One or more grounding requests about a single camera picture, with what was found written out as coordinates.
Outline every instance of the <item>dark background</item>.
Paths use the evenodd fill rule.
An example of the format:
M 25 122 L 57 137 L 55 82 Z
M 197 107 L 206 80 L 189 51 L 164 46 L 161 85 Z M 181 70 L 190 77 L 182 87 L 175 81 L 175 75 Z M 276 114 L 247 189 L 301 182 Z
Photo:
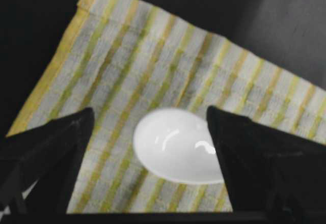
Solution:
M 50 62 L 78 0 L 0 0 L 5 136 Z M 145 0 L 326 89 L 326 0 Z

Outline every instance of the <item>dish towel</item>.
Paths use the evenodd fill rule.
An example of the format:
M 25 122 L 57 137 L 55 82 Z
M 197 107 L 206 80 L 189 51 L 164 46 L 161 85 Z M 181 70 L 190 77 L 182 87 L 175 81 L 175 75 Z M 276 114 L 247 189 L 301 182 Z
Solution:
M 325 142 L 326 93 L 308 81 L 141 0 L 77 6 L 8 134 L 87 106 L 95 110 L 69 213 L 231 211 L 224 184 L 177 184 L 142 167 L 133 130 L 157 107 L 205 118 L 215 105 Z

